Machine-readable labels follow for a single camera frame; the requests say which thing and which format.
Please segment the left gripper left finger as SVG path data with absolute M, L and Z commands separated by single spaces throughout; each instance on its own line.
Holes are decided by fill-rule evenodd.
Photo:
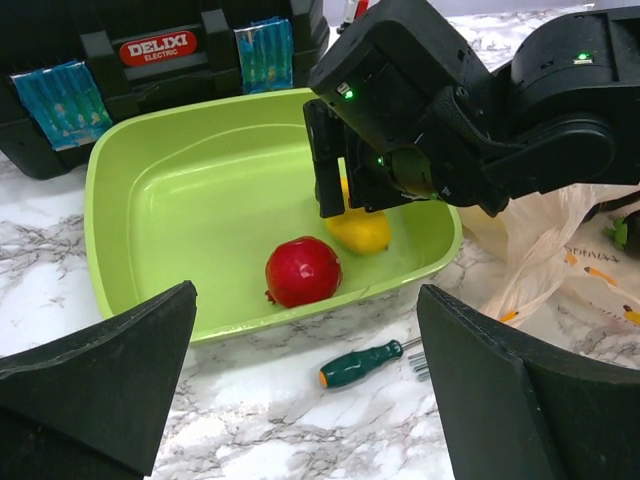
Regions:
M 189 281 L 1 360 L 4 479 L 151 475 L 196 315 Z

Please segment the translucent orange plastic bag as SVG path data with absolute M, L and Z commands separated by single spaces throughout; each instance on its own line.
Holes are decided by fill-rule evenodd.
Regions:
M 577 349 L 593 358 L 639 365 L 639 258 L 616 249 L 603 230 L 639 210 L 639 201 L 584 218 L 598 203 L 639 192 L 636 186 L 576 185 L 512 201 L 497 217 L 478 207 L 459 209 L 465 232 L 505 264 L 503 277 L 481 306 L 483 314 L 512 327 L 532 317 L 554 295 L 578 303 L 603 320 L 603 346 L 590 334 Z

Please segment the black plastic toolbox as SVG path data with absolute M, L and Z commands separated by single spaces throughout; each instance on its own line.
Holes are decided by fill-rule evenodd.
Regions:
M 319 1 L 5 1 L 1 150 L 63 175 L 123 120 L 305 86 L 329 37 Z

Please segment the green handled screwdriver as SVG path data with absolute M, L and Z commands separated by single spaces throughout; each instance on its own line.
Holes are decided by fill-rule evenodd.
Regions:
M 324 389 L 337 389 L 360 381 L 386 363 L 400 359 L 407 349 L 420 342 L 420 337 L 404 343 L 391 340 L 382 346 L 352 351 L 337 357 L 319 369 L 320 384 Z

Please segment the green plastic basin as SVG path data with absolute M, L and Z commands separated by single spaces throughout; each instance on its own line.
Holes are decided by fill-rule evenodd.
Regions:
M 295 309 L 266 298 L 281 243 L 330 234 L 314 197 L 307 89 L 239 96 L 123 121 L 91 151 L 84 232 L 101 314 L 112 317 L 190 281 L 193 342 L 220 340 L 336 310 L 427 277 L 462 243 L 456 210 L 436 201 L 388 212 L 390 247 L 346 250 L 330 299 Z

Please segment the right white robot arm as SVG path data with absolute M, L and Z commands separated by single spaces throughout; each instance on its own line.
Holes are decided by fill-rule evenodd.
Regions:
M 477 206 L 639 181 L 639 10 L 568 14 L 488 70 L 425 1 L 382 1 L 313 69 L 303 114 L 320 214 Z

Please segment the red fake pomegranate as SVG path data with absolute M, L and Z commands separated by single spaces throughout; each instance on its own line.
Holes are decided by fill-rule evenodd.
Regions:
M 265 265 L 272 304 L 294 308 L 332 297 L 342 283 L 339 257 L 325 242 L 303 236 L 280 244 Z

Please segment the yellow fake mango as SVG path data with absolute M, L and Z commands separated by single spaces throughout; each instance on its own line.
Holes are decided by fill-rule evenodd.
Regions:
M 345 176 L 341 177 L 341 188 L 345 212 L 325 220 L 329 234 L 344 248 L 359 255 L 375 255 L 387 250 L 392 241 L 392 231 L 386 214 L 351 208 Z

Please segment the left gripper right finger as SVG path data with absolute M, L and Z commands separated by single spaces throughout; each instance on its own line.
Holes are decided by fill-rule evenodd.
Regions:
M 639 373 L 546 343 L 435 285 L 417 317 L 457 479 L 636 479 Z

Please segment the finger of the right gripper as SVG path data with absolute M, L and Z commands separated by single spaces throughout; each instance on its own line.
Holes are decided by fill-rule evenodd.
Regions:
M 312 160 L 316 198 L 323 219 L 345 212 L 338 159 L 345 153 L 344 130 L 338 120 L 312 120 Z

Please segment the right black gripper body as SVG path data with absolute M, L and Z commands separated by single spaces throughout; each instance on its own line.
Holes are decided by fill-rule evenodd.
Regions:
M 341 123 L 345 153 L 338 161 L 340 176 L 345 176 L 348 181 L 351 208 L 364 208 L 366 212 L 373 213 L 413 201 L 439 198 L 431 179 L 431 166 L 415 149 L 380 154 L 324 102 L 310 100 L 302 110 L 311 155 L 312 120 L 329 117 Z

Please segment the small yellow metal connector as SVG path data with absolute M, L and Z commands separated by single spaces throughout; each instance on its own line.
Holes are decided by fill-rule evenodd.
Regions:
M 417 375 L 419 382 L 424 382 L 430 379 L 431 373 L 424 352 L 410 355 L 409 365 L 412 368 L 412 371 Z

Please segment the dark fake eggplant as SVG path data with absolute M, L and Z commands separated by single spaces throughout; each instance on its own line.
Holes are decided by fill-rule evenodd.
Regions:
M 584 220 L 590 220 L 598 213 L 611 212 L 638 201 L 639 192 L 634 192 L 615 200 L 598 203 L 588 211 Z M 623 217 L 615 218 L 612 226 L 606 227 L 603 232 L 616 249 L 624 252 L 629 257 L 639 258 L 639 210 L 635 210 Z

